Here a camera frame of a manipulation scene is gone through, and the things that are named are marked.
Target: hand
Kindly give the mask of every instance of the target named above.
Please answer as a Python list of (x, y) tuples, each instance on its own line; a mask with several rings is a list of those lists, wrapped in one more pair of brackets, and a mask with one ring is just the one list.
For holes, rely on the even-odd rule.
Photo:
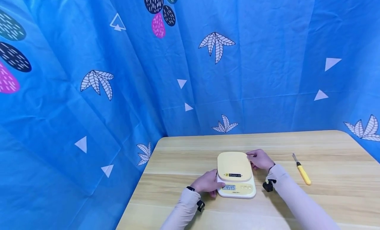
[(217, 182), (216, 173), (216, 169), (206, 172), (203, 174), (203, 176), (196, 179), (195, 182), (190, 185), (190, 187), (193, 187), (198, 193), (210, 192), (211, 197), (215, 198), (215, 190), (218, 188), (223, 188), (226, 185), (223, 182)]
[(274, 166), (272, 159), (262, 149), (247, 152), (247, 158), (254, 170), (264, 169), (269, 172), (269, 169)]

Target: yellow screwdriver handle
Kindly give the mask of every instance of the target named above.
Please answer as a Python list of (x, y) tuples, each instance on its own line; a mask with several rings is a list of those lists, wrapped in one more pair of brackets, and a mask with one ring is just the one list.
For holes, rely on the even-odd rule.
[(307, 176), (307, 174), (306, 174), (305, 170), (303, 169), (302, 165), (298, 165), (297, 168), (298, 168), (298, 170), (300, 171), (301, 176), (302, 176), (303, 180), (305, 181), (305, 183), (306, 183), (307, 185), (311, 185), (311, 180), (310, 180), (309, 177)]

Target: left hand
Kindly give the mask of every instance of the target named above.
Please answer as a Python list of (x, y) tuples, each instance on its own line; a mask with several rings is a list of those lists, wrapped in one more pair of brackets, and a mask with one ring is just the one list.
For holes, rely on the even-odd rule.
[(211, 197), (216, 197), (216, 190), (219, 188), (225, 187), (225, 183), (217, 182), (217, 170), (214, 169), (212, 171), (206, 172), (203, 176), (199, 177), (195, 180), (194, 183), (190, 185), (193, 187), (196, 192), (210, 192)]

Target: arm sleeve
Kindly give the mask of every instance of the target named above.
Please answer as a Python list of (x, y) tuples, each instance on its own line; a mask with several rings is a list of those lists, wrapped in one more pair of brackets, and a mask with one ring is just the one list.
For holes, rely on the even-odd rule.
[(338, 225), (297, 183), (283, 167), (274, 165), (267, 179), (277, 180), (273, 187), (285, 201), (304, 230), (338, 230)]
[(197, 212), (200, 194), (185, 188), (181, 198), (172, 210), (160, 230), (183, 230)]

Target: screwdriver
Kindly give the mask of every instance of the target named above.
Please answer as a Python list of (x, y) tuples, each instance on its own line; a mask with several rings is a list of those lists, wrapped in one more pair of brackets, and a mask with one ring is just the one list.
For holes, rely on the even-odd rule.
[(295, 155), (294, 153), (293, 153), (293, 158), (294, 158), (294, 160), (295, 160), (296, 163), (297, 163), (297, 168), (298, 168), (298, 170), (300, 171), (303, 180), (305, 181), (305, 183), (306, 183), (307, 185), (311, 185), (311, 180), (310, 180), (309, 177), (307, 176), (305, 170), (303, 169), (301, 163), (297, 160), (297, 157), (296, 157), (296, 155)]

